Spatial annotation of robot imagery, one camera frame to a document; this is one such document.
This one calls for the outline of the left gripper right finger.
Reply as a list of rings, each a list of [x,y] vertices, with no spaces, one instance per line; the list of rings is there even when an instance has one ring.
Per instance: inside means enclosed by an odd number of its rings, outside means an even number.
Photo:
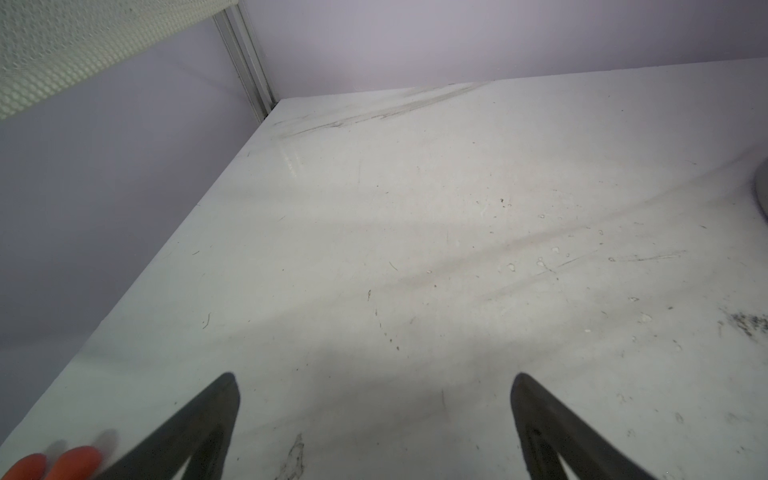
[[[532,479],[565,479],[564,465],[580,479],[652,477],[532,376],[515,377],[510,405]]]

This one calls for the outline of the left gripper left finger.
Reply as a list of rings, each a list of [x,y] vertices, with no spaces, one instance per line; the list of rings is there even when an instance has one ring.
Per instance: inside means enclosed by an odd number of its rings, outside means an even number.
[[[235,376],[224,373],[99,479],[220,479],[238,410]]]

